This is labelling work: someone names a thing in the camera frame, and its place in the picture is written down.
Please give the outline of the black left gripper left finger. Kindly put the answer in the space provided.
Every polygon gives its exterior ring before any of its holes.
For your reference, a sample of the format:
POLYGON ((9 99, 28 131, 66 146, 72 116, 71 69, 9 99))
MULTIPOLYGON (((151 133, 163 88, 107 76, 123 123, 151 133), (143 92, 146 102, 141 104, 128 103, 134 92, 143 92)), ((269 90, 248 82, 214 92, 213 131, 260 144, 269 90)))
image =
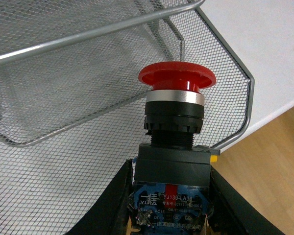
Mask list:
POLYGON ((125 235, 132 193, 132 160, 126 160, 107 188, 68 231, 69 235, 125 235))

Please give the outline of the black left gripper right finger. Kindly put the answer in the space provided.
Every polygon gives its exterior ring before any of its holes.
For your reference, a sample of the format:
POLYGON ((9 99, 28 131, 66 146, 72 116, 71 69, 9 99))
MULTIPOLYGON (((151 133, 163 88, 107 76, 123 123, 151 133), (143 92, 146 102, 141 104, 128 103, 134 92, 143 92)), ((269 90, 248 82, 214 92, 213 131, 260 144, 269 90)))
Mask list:
POLYGON ((267 220, 211 167, 210 196, 213 215, 208 219, 210 234, 266 235, 267 220))

